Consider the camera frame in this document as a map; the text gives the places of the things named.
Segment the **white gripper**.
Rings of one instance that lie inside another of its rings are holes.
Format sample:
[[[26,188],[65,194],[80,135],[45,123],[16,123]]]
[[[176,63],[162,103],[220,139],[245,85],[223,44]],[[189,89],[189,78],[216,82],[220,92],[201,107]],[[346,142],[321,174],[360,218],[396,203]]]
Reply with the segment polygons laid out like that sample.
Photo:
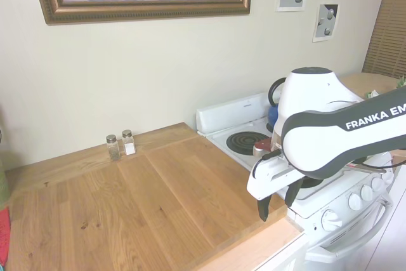
[[[253,166],[247,182],[247,191],[257,199],[260,219],[265,222],[269,215],[272,194],[289,186],[285,205],[291,207],[300,191],[304,174],[289,164],[283,153],[269,153],[262,156]]]

